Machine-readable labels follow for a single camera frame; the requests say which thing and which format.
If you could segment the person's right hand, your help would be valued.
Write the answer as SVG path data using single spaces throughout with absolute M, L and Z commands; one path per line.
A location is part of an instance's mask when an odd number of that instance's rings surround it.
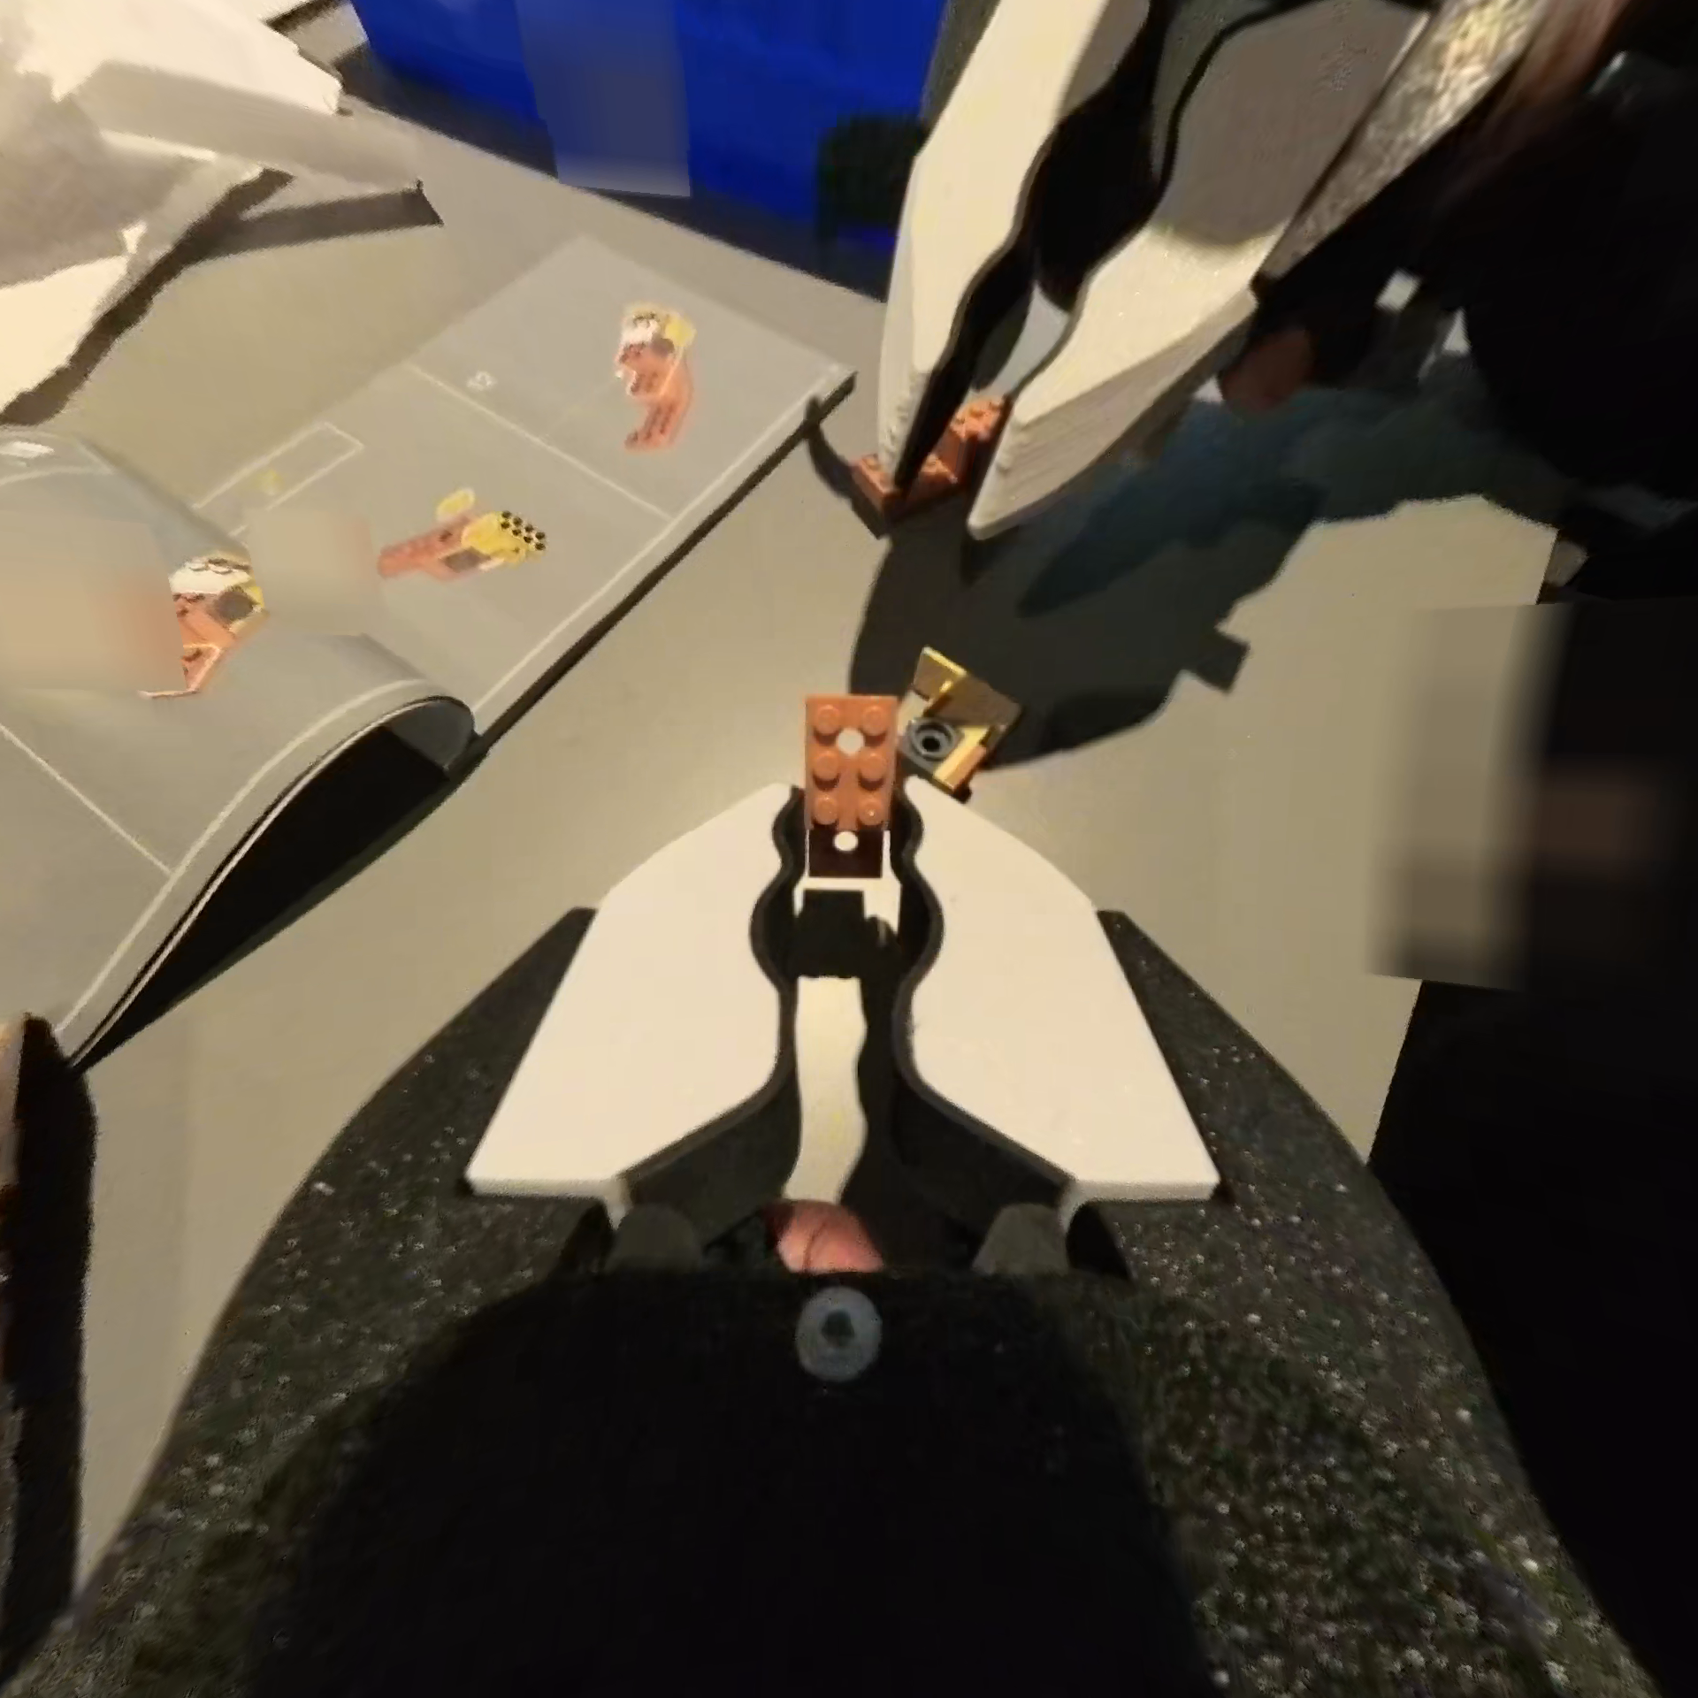
M 1265 331 L 1219 373 L 1221 403 L 1240 415 L 1285 406 L 1315 382 L 1318 346 L 1307 327 Z

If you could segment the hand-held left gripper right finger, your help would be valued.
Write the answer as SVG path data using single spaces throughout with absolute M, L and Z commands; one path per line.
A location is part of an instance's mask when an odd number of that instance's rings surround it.
M 933 1205 L 1201 1205 L 1219 1170 L 1093 897 L 954 796 L 904 796 L 892 1140 Z

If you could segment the grey instruction booklet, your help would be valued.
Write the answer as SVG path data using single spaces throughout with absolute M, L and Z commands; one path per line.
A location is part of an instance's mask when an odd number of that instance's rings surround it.
M 84 1057 L 212 971 L 243 860 L 328 881 L 853 383 L 576 239 L 198 503 L 7 427 L 3 1014 Z

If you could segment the yellow and black brick piece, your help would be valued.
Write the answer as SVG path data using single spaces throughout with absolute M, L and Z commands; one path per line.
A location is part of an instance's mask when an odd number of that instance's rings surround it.
M 925 647 L 899 702 L 902 767 L 954 796 L 969 796 L 1021 712 L 1021 704 L 986 678 Z

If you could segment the stack of blue plastic bins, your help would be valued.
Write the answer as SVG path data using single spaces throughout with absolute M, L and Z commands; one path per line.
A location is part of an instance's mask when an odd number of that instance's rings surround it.
M 354 3 L 333 57 L 364 103 L 557 175 L 531 71 L 557 3 Z M 689 197 L 614 194 L 664 223 L 882 301 L 897 233 L 822 245 L 814 152 L 845 116 L 918 116 L 944 3 L 670 3 Z

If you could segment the black foam block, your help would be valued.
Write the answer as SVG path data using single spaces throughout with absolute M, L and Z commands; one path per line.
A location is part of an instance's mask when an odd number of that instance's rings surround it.
M 918 116 L 837 118 L 814 152 L 814 233 L 822 245 L 897 233 L 912 162 L 927 139 Z

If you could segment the grey desk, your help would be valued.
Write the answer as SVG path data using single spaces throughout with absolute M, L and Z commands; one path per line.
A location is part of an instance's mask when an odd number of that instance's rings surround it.
M 882 308 L 680 223 L 423 139 L 446 226 L 329 190 L 212 230 L 206 258 L 52 425 L 198 496 L 511 282 L 599 237 L 863 369 L 804 444 L 577 658 L 420 824 L 319 780 L 243 852 L 230 912 L 92 1069 L 95 1228 L 81 1485 L 36 1537 L 84 1583 L 117 1540 L 245 1263 L 354 1111 L 567 910 L 794 764 L 807 691 L 899 688 L 938 647 L 1027 717 L 980 802 L 1123 910 L 1366 1153 L 1415 985 L 1369 971 L 1369 874 L 1408 647 L 1429 608 L 1528 603 L 1555 481 L 1477 415 L 1447 353 L 1422 396 L 1201 401 L 1151 477 L 983 546 L 954 513 L 875 541 L 834 455 L 873 441 Z

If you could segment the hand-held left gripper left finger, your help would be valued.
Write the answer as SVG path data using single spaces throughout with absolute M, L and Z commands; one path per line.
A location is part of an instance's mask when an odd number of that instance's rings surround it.
M 785 1001 L 757 916 L 794 886 L 793 799 L 759 786 L 609 886 L 472 1154 L 474 1195 L 660 1199 L 694 1134 L 780 1081 Z

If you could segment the crumpled white paper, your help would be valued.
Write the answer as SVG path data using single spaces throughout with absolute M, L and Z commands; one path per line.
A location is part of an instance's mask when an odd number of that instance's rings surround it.
M 276 3 L 3 3 L 3 406 L 266 171 L 414 190 Z

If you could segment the person's black clothing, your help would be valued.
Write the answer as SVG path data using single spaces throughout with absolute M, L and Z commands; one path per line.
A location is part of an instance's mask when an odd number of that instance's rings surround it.
M 1506 429 L 1683 510 L 1577 572 L 1556 757 L 1673 757 L 1696 806 L 1696 3 L 1561 3 L 1491 103 L 1307 259 L 1318 369 L 1392 272 L 1463 312 Z M 1696 1694 L 1696 813 L 1683 961 L 1594 994 L 1426 987 L 1369 1167 L 1528 1475 L 1663 1694 Z

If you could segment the brown angled toy brick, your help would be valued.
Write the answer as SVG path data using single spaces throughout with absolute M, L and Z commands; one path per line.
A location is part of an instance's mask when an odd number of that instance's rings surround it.
M 1009 412 L 1009 396 L 980 393 L 959 406 L 917 480 L 899 487 L 875 454 L 853 466 L 853 487 L 878 522 L 899 522 L 970 491 Z

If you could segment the brown toy brick plate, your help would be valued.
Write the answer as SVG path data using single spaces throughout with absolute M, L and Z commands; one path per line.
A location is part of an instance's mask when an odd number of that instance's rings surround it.
M 813 881 L 878 881 L 897 818 L 899 697 L 804 699 L 804 848 Z

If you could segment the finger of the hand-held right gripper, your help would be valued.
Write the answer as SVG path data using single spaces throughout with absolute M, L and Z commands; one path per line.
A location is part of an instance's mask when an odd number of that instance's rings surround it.
M 1145 132 L 1155 206 L 1090 272 L 1066 336 L 1021 386 L 970 506 L 975 536 L 1032 519 L 1184 406 L 1425 25 L 1408 3 L 1182 3 Z
M 882 471 L 911 491 L 1032 281 L 1032 190 L 1151 3 L 996 3 L 918 148 L 882 337 Z

